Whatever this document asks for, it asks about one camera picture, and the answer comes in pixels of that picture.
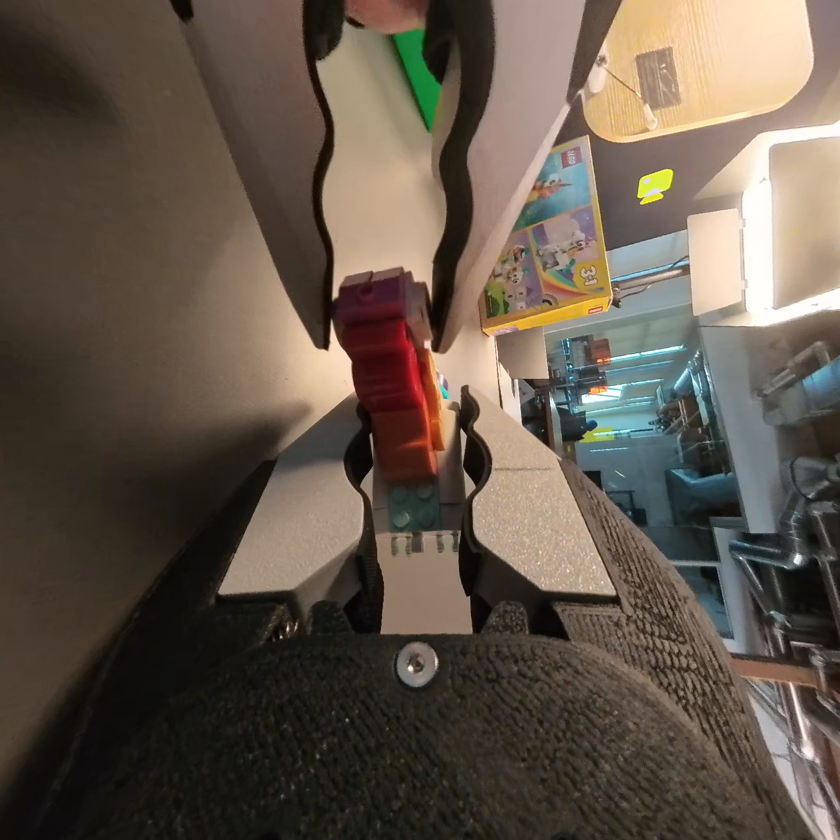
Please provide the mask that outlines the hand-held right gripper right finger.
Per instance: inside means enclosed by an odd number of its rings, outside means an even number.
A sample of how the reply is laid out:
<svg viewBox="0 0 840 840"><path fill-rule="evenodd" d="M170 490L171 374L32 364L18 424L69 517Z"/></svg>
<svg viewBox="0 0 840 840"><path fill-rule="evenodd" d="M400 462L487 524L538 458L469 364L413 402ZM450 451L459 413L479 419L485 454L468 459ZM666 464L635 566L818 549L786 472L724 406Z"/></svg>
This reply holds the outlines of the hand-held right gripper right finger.
<svg viewBox="0 0 840 840"><path fill-rule="evenodd" d="M618 607L618 590L560 458L490 397L465 385L459 427L472 484L461 519L458 572L474 633L500 604L526 628L561 634L557 604Z"/></svg>

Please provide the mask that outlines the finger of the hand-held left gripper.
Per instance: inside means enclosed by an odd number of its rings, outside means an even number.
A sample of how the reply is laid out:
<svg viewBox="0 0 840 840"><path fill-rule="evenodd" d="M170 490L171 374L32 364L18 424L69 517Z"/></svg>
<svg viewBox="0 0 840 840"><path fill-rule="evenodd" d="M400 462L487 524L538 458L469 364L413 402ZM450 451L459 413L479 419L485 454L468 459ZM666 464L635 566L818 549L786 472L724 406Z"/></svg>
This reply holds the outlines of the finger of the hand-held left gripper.
<svg viewBox="0 0 840 840"><path fill-rule="evenodd" d="M173 1L269 255L318 350L331 334L334 250L323 190L333 116L318 63L341 1Z"/></svg>
<svg viewBox="0 0 840 840"><path fill-rule="evenodd" d="M470 315L620 1L439 1L423 58L440 81L433 163L445 204L432 268L433 349Z"/></svg>

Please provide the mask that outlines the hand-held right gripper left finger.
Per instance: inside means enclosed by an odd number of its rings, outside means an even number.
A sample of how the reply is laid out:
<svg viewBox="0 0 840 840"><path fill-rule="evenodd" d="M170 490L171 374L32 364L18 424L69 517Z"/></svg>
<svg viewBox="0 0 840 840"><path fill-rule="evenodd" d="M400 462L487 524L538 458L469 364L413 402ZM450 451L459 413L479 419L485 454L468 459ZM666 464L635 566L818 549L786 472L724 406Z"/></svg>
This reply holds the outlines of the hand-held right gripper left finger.
<svg viewBox="0 0 840 840"><path fill-rule="evenodd" d="M372 467L370 418L349 395L276 458L218 595L285 603L300 619L331 602L358 632L380 632L384 582L362 487Z"/></svg>

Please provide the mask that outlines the white lego unicorn model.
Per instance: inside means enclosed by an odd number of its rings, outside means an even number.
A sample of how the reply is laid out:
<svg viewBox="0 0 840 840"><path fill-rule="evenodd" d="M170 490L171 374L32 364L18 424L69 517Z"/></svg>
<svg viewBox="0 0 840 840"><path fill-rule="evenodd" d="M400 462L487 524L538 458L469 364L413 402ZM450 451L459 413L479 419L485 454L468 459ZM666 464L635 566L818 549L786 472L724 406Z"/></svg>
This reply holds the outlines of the white lego unicorn model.
<svg viewBox="0 0 840 840"><path fill-rule="evenodd" d="M370 432L375 530L393 555L460 548L467 483L459 404L432 352L427 287L400 266L346 276L332 302Z"/></svg>

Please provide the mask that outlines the green lego baseplate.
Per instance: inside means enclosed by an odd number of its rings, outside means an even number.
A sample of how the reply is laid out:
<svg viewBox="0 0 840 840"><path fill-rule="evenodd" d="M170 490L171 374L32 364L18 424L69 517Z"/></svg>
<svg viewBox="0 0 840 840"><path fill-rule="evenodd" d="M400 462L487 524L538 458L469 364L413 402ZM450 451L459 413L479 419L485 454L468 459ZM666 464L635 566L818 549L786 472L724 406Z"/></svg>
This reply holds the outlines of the green lego baseplate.
<svg viewBox="0 0 840 840"><path fill-rule="evenodd" d="M424 31L415 29L393 34L391 39L426 129L432 132L440 96L440 83L427 68L424 59Z"/></svg>

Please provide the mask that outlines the yellow lego set box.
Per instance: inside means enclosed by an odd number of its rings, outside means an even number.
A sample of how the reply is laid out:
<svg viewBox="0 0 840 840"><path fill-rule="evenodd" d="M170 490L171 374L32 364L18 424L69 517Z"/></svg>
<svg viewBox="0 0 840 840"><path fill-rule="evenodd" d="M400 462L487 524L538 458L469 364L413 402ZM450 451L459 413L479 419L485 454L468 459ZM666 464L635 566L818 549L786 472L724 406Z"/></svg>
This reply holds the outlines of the yellow lego set box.
<svg viewBox="0 0 840 840"><path fill-rule="evenodd" d="M603 314L613 289L588 136L549 152L479 306L495 337Z"/></svg>

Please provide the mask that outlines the yellow sign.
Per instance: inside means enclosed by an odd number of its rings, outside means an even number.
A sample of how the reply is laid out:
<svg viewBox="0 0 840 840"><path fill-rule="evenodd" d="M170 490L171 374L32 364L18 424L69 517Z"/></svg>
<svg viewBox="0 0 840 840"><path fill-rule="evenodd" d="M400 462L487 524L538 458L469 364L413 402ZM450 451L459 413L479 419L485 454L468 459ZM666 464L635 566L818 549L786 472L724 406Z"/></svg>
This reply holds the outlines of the yellow sign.
<svg viewBox="0 0 840 840"><path fill-rule="evenodd" d="M643 175L637 183L637 200L640 206L660 201L673 185L675 173L666 168Z"/></svg>

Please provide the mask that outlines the yellow hanging acoustic panel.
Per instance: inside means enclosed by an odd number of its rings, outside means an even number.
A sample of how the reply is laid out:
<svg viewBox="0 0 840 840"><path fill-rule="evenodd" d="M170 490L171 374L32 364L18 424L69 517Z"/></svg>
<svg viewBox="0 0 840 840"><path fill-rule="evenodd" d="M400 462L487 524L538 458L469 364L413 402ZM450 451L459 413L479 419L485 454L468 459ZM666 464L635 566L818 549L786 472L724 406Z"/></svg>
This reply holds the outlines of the yellow hanging acoustic panel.
<svg viewBox="0 0 840 840"><path fill-rule="evenodd" d="M716 128L788 104L814 64L805 1L621 2L584 124L616 144Z"/></svg>

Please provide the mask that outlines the white box fixture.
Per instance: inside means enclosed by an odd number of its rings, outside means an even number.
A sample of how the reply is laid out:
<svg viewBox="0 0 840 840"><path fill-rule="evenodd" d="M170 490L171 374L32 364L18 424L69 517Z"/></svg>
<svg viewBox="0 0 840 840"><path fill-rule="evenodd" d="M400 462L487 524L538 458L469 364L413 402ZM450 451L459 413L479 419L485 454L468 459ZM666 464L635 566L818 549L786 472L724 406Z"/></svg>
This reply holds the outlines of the white box fixture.
<svg viewBox="0 0 840 840"><path fill-rule="evenodd" d="M692 311L703 326L776 326L839 306L839 122L759 134L687 218Z"/></svg>

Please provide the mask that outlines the silver ventilation ducts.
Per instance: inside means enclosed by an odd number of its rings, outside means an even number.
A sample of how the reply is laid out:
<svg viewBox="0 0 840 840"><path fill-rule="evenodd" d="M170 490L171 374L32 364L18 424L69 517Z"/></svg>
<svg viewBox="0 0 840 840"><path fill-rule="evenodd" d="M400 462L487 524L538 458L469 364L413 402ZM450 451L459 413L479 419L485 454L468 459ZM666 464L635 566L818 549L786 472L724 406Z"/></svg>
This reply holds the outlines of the silver ventilation ducts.
<svg viewBox="0 0 840 840"><path fill-rule="evenodd" d="M790 357L756 390L765 426L804 431L824 419L838 421L838 353L823 340ZM838 641L838 453L781 459L783 506L776 530L765 538L733 540L730 555L748 584L765 625L797 630L802 615L786 588L814 568Z"/></svg>

